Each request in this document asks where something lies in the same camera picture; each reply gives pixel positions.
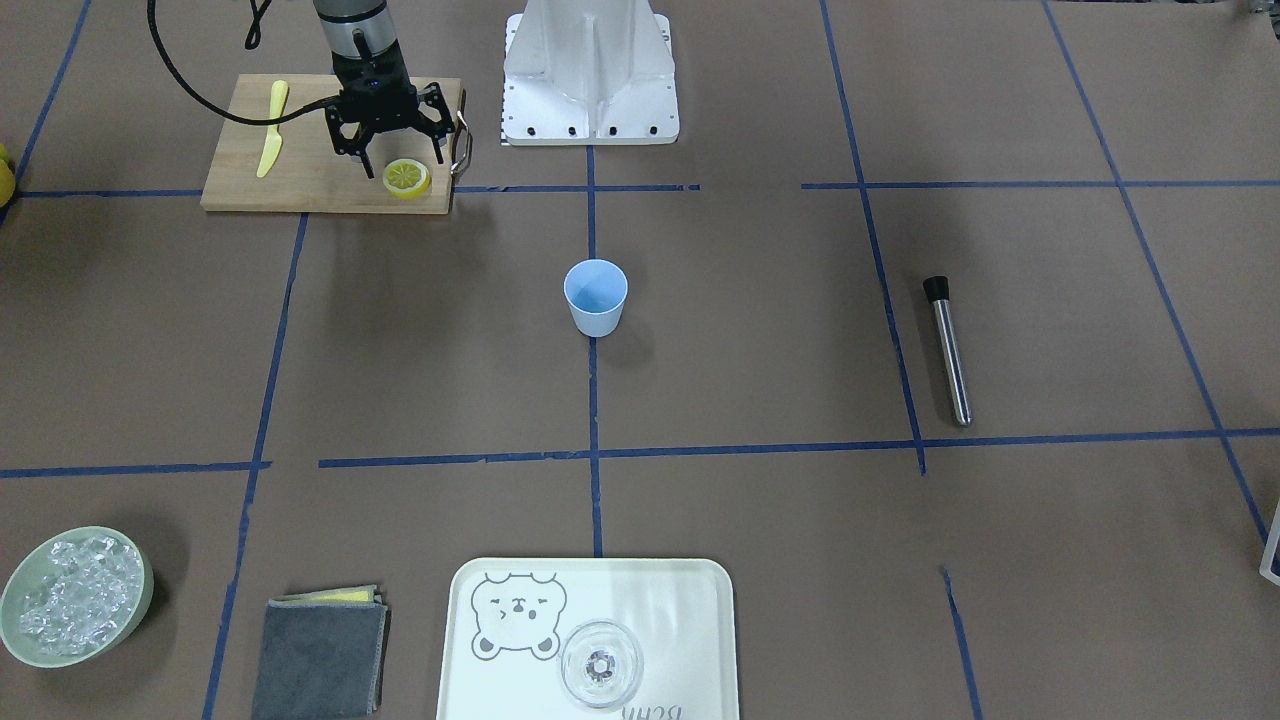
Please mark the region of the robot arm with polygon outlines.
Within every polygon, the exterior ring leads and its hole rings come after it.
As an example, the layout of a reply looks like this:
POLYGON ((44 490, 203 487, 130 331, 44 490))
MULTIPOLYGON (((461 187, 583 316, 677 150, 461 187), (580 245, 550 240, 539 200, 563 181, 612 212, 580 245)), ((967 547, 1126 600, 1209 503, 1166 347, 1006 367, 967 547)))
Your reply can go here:
POLYGON ((316 1, 340 91, 324 104, 326 128, 338 155, 357 158, 372 178, 367 147, 374 137, 416 129, 431 140, 438 163, 456 132, 439 83, 411 81, 385 1, 316 1))

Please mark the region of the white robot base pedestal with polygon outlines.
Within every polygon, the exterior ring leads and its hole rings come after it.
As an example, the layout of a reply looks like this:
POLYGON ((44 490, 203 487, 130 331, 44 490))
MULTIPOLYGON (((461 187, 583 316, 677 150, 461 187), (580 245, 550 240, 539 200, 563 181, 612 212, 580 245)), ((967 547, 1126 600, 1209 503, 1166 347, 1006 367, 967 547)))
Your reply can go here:
POLYGON ((648 1, 530 1, 506 20, 503 72, 508 146, 678 140, 671 23, 648 1))

